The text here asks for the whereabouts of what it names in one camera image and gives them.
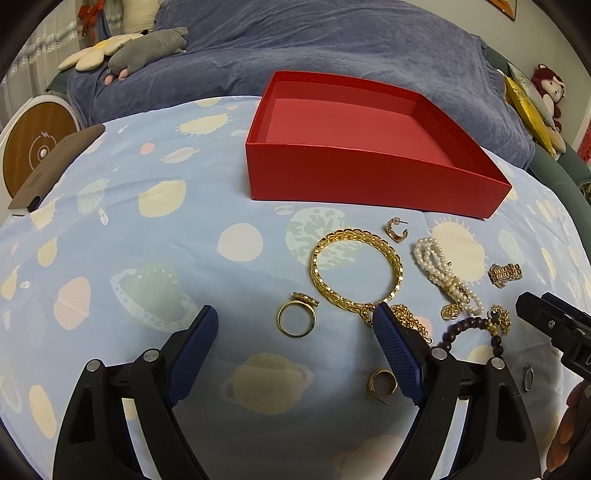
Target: red plush doll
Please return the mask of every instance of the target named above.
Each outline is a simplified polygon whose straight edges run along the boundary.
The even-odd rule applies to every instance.
[[[548,108],[550,115],[554,118],[556,128],[561,132],[562,125],[557,121],[561,116],[561,112],[556,104],[562,100],[566,93],[564,82],[553,70],[550,70],[543,64],[538,65],[531,81],[538,90],[538,93],[542,96],[542,100]]]

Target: gold chain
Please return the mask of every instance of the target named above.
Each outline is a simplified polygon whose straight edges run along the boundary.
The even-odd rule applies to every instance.
[[[390,310],[396,315],[396,318],[403,327],[415,329],[429,345],[433,343],[433,339],[429,337],[429,332],[425,326],[414,317],[406,305],[392,305]]]
[[[318,242],[318,245],[316,245],[314,251],[312,252],[312,260],[310,261],[310,275],[312,276],[312,282],[314,282],[314,286],[318,289],[322,296],[326,298],[326,300],[331,302],[333,305],[346,310],[347,312],[358,313],[361,315],[363,321],[371,327],[372,320],[369,316],[369,312],[372,312],[376,308],[376,305],[381,302],[358,303],[346,299],[330,288],[326,282],[322,280],[322,277],[318,271],[317,263],[320,252],[322,252],[322,250],[328,247],[330,244],[341,242],[343,240],[353,240],[371,245],[372,247],[379,250],[390,263],[392,271],[394,272],[394,288],[382,301],[392,300],[394,295],[396,295],[400,289],[400,284],[402,283],[402,274],[404,272],[404,269],[402,268],[402,262],[400,261],[400,257],[396,253],[396,250],[394,250],[386,240],[382,239],[378,235],[374,235],[372,232],[360,230],[358,228],[345,228],[329,233],[324,238],[322,238],[320,242]]]

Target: red box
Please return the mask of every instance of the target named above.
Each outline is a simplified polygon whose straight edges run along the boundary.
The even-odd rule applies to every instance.
[[[246,160],[253,200],[488,218],[511,189],[477,143],[423,95],[325,73],[273,75]]]

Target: gray blanket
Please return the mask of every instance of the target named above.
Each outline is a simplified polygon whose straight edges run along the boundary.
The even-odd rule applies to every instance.
[[[156,28],[187,27],[187,54],[104,87],[106,67],[74,73],[88,124],[201,98],[261,95],[276,70],[362,77],[416,90],[481,146],[526,168],[534,144],[504,99],[486,44],[400,0],[168,0]]]

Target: pearl bracelet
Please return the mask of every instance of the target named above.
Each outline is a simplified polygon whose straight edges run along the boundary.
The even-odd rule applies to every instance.
[[[483,305],[480,298],[453,274],[451,263],[447,263],[437,239],[432,236],[420,238],[414,246],[414,258],[418,266],[427,273],[428,279],[439,286],[460,310],[464,310],[468,315],[482,313]]]

